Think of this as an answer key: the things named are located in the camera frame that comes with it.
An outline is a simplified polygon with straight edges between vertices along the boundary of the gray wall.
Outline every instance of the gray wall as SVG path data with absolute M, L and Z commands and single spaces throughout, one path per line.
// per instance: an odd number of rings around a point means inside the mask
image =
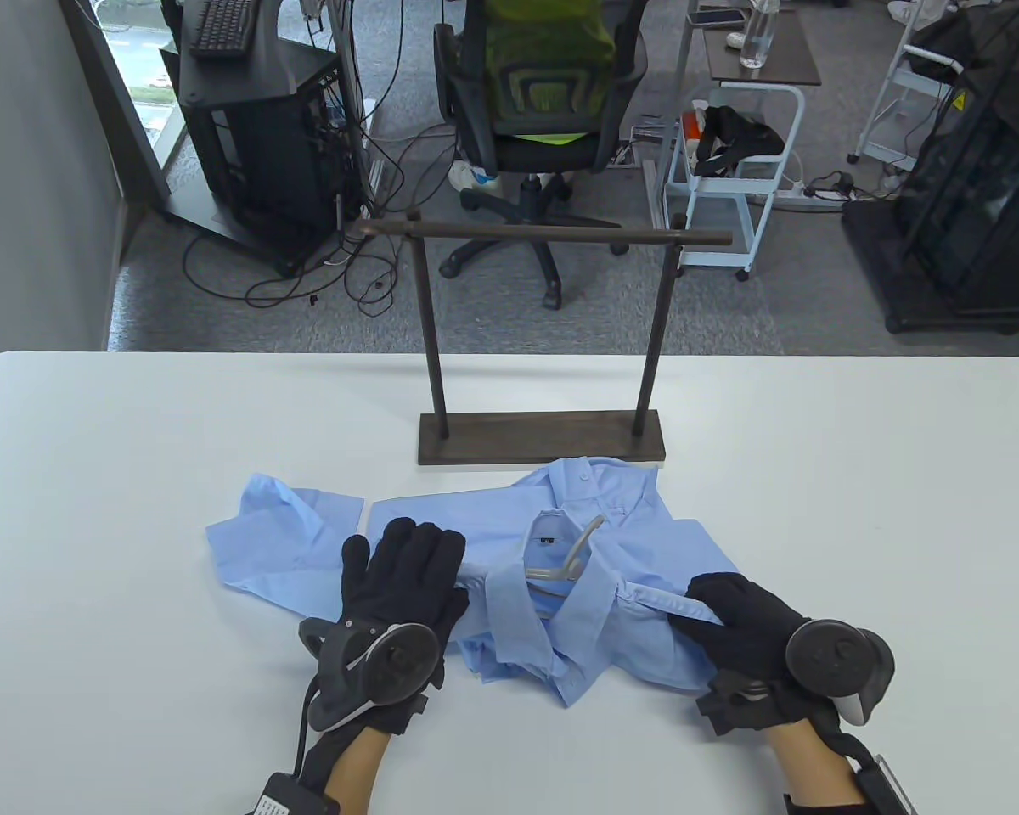
M 0 0 L 0 352 L 101 349 L 120 194 L 55 0 Z

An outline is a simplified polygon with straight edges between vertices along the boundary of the metal rod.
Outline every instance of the metal rod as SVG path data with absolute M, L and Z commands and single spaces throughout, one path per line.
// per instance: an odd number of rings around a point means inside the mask
M 718 229 L 623 229 L 603 226 L 540 224 L 446 224 L 439 221 L 356 221 L 362 234 L 404 237 L 467 237 L 479 240 L 565 241 L 571 243 L 732 244 L 732 232 Z
M 687 215 L 676 213 L 672 226 L 683 229 Z M 664 248 L 664 266 L 660 269 L 660 285 L 656 290 L 656 307 L 653 309 L 653 327 L 649 330 L 649 346 L 645 349 L 645 370 L 642 372 L 642 387 L 638 392 L 638 408 L 634 411 L 634 424 L 630 432 L 640 437 L 645 432 L 645 415 L 649 412 L 649 399 L 653 396 L 656 381 L 656 366 L 660 363 L 660 346 L 664 344 L 664 331 L 668 327 L 668 311 L 672 294 L 676 290 L 676 276 L 680 274 L 680 255 L 683 247 L 669 243 Z
M 687 12 L 684 15 L 684 34 L 680 38 L 680 55 L 676 58 L 676 78 L 668 96 L 667 120 L 664 122 L 664 135 L 661 137 L 660 155 L 656 163 L 657 174 L 653 181 L 655 189 L 648 191 L 655 197 L 660 212 L 664 212 L 664 186 L 668 182 L 668 167 L 676 155 L 676 124 L 680 114 L 676 111 L 684 109 L 684 80 L 687 79 L 687 58 L 691 54 L 691 40 L 695 39 L 695 24 L 691 21 L 699 12 L 699 0 L 687 0 Z
M 408 211 L 408 221 L 420 222 L 417 209 Z M 438 418 L 438 435 L 448 438 L 448 415 L 445 412 L 445 389 L 441 377 L 441 358 L 438 356 L 438 330 L 435 328 L 435 303 L 431 296 L 431 270 L 427 267 L 427 246 L 421 234 L 405 234 L 412 248 L 415 267 L 415 291 L 420 298 L 420 323 L 423 324 L 423 346 L 427 355 L 427 375 L 430 377 L 430 397 L 435 403 Z

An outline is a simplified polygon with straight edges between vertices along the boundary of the office chair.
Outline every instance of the office chair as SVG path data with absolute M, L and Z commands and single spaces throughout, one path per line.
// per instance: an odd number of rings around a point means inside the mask
M 446 23 L 435 25 L 440 113 L 458 128 L 460 151 L 488 175 L 527 174 L 517 203 L 482 191 L 463 191 L 461 206 L 468 211 L 489 210 L 511 224 L 619 227 L 611 221 L 551 214 L 548 207 L 555 199 L 568 201 L 573 193 L 561 173 L 599 173 L 619 147 L 623 115 L 645 74 L 645 43 L 638 30 L 648 0 L 605 3 L 601 26 L 606 34 L 596 42 L 586 38 L 586 43 L 574 46 L 569 44 L 581 39 L 580 18 L 506 22 L 494 18 L 487 6 L 513 5 L 513 1 L 467 0 L 460 36 Z M 558 4 L 539 5 L 555 8 Z M 561 4 L 573 5 L 575 0 Z M 530 51 L 538 50 L 541 39 L 558 47 L 549 48 L 542 61 L 528 58 Z M 515 48 L 522 43 L 524 47 Z M 552 133 L 568 135 L 553 140 Z M 541 183 L 541 173 L 553 174 L 546 185 Z M 464 264 L 495 243 L 468 241 L 440 265 L 440 275 L 460 275 Z M 543 306 L 559 309 L 561 279 L 551 248 L 535 241 L 532 249 L 547 282 Z M 610 250 L 619 256 L 630 248 L 613 243 Z

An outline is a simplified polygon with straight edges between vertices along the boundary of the wrist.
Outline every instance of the wrist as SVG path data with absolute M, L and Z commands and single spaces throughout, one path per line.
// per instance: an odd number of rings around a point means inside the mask
M 390 738 L 389 734 L 367 726 L 335 762 L 328 783 L 324 784 L 324 796 L 338 804 L 339 815 L 365 815 L 369 810 L 377 771 Z
M 798 807 L 865 803 L 849 761 L 823 744 L 811 721 L 769 726 L 765 734 Z

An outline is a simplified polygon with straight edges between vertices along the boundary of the white table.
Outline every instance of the white table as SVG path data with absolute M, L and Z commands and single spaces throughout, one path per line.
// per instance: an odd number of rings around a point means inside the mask
M 451 411 L 558 411 L 631 406 L 641 361 L 444 366 Z M 893 645 L 860 735 L 919 810 L 1019 813 L 1019 360 L 664 358 L 654 404 L 672 511 Z M 248 811 L 314 664 L 297 618 L 216 583 L 203 529 L 257 471 L 369 499 L 522 472 L 418 469 L 428 410 L 417 357 L 0 357 L 1 815 Z M 757 738 L 684 696 L 613 669 L 560 710 L 447 672 L 375 813 L 782 811 Z

